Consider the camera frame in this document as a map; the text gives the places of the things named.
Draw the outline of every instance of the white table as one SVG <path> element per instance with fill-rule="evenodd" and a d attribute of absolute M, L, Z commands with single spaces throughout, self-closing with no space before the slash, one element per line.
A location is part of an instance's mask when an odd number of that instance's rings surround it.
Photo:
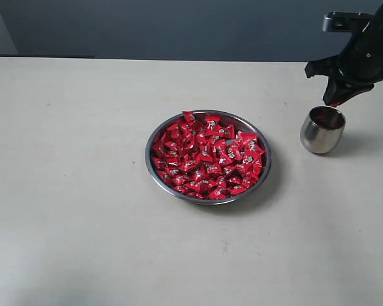
<path fill-rule="evenodd" d="M 383 82 L 315 156 L 327 79 L 303 68 L 0 58 L 0 306 L 383 305 Z M 146 170 L 154 128 L 203 108 L 270 142 L 246 200 L 185 203 Z"/>

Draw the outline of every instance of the metal bowl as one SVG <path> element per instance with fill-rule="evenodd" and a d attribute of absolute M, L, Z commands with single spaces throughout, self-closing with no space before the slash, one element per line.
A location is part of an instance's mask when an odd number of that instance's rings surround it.
<path fill-rule="evenodd" d="M 220 123 L 222 126 L 228 126 L 229 124 L 233 124 L 236 128 L 237 131 L 241 131 L 244 133 L 256 133 L 259 138 L 259 145 L 262 149 L 266 151 L 265 154 L 263 154 L 262 157 L 262 162 L 263 164 L 265 163 L 265 168 L 260 176 L 260 179 L 258 180 L 257 183 L 255 183 L 254 186 L 249 188 L 249 190 L 245 191 L 244 193 L 238 194 L 237 196 L 233 196 L 224 200 L 202 200 L 202 199 L 196 199 L 196 198 L 191 198 L 189 196 L 183 195 L 181 193 L 178 193 L 177 191 L 173 190 L 169 186 L 167 186 L 157 175 L 157 173 L 154 170 L 154 167 L 151 162 L 151 146 L 152 143 L 154 142 L 153 140 L 158 138 L 164 131 L 164 129 L 168 126 L 170 126 L 176 119 L 182 117 L 182 114 L 176 115 L 168 120 L 166 120 L 164 123 L 160 124 L 155 131 L 152 133 L 150 136 L 146 149 L 145 149 L 145 160 L 146 160 L 146 166 L 147 169 L 149 170 L 149 173 L 151 174 L 152 178 L 154 181 L 164 190 L 166 190 L 168 193 L 171 195 L 181 198 L 186 201 L 190 201 L 196 204 L 201 204 L 201 205 L 219 205 L 219 204 L 226 204 L 229 202 L 237 201 L 250 193 L 252 193 L 254 190 L 256 190 L 260 185 L 265 181 L 265 179 L 268 176 L 269 170 L 271 168 L 271 149 L 269 148 L 268 142 L 266 138 L 264 137 L 263 134 L 251 123 L 248 121 L 245 121 L 244 119 L 232 115 L 231 113 L 225 113 L 225 112 L 220 112 L 218 110 L 194 110 L 193 114 L 197 120 L 200 120 L 202 122 L 205 122 L 206 116 L 217 116 L 220 117 Z"/>

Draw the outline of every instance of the pile of candy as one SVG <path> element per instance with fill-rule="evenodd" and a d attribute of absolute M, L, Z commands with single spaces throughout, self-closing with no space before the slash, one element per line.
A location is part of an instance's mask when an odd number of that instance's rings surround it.
<path fill-rule="evenodd" d="M 157 174 L 192 198 L 220 200 L 245 192 L 262 172 L 265 151 L 257 134 L 238 131 L 236 137 L 234 126 L 220 126 L 219 117 L 207 116 L 206 122 L 183 112 L 154 139 L 151 159 Z"/>

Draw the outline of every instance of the bowl rim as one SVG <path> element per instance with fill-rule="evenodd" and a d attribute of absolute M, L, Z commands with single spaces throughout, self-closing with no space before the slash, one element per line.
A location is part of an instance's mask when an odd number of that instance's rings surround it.
<path fill-rule="evenodd" d="M 176 196 L 178 198 L 181 198 L 182 200 L 190 201 L 190 202 L 193 202 L 193 203 L 196 203 L 196 204 L 200 204 L 200 205 L 220 205 L 220 204 L 226 204 L 226 203 L 230 203 L 230 202 L 233 202 L 233 201 L 237 201 L 237 200 L 241 199 L 242 197 L 249 195 L 254 190 L 256 190 L 258 187 L 260 187 L 260 185 L 265 181 L 265 179 L 267 179 L 267 176 L 269 174 L 269 171 L 271 169 L 271 164 L 272 164 L 271 148 L 270 148 L 270 146 L 268 144 L 268 141 L 266 140 L 265 136 L 253 124 L 249 123 L 247 120 L 245 120 L 245 119 L 243 119 L 243 118 L 241 118 L 241 117 L 239 117 L 237 115 L 234 115 L 232 113 L 227 113 L 227 112 L 223 112 L 223 111 L 220 111 L 220 110 L 192 110 L 191 112 L 192 113 L 218 113 L 218 114 L 220 114 L 222 116 L 233 117 L 233 118 L 235 118 L 237 120 L 240 120 L 245 125 L 249 126 L 251 129 L 253 129 L 256 132 L 256 134 L 260 137 L 262 143 L 264 144 L 265 150 L 266 150 L 266 154 L 267 154 L 266 166 L 264 168 L 264 171 L 262 172 L 262 175 L 261 175 L 260 179 L 258 180 L 257 183 L 255 183 L 253 186 L 251 186 L 247 191 L 245 191 L 245 192 L 243 192 L 241 194 L 238 194 L 237 196 L 233 196 L 231 198 L 227 198 L 227 199 L 224 199 L 224 200 L 205 200 L 205 199 L 191 198 L 191 197 L 186 196 L 184 194 L 181 194 L 181 193 L 173 190 L 169 186 L 167 186 L 160 179 L 160 177 L 158 176 L 158 174 L 155 172 L 155 170 L 153 168 L 153 165 L 152 165 L 152 162 L 151 162 L 151 147 L 152 147 L 152 142 L 153 142 L 154 138 L 160 132 L 160 130 L 163 129 L 164 127 L 168 126 L 168 124 L 171 123 L 172 121 L 176 120 L 177 118 L 180 118 L 183 115 L 182 113 L 180 113 L 178 115 L 175 115 L 175 116 L 167 119 L 163 123 L 161 123 L 153 131 L 152 135 L 149 137 L 149 139 L 147 141 L 146 148 L 145 148 L 145 162 L 146 162 L 147 170 L 149 171 L 149 174 L 152 176 L 153 180 L 162 189 L 164 189 L 166 192 L 170 193 L 171 195 Z"/>

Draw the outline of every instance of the metal cup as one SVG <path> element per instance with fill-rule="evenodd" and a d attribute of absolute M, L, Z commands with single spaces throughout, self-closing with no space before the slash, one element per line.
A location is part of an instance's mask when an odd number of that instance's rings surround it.
<path fill-rule="evenodd" d="M 333 107 L 312 108 L 301 128 L 301 142 L 312 153 L 328 153 L 339 143 L 345 123 L 345 116 Z"/>

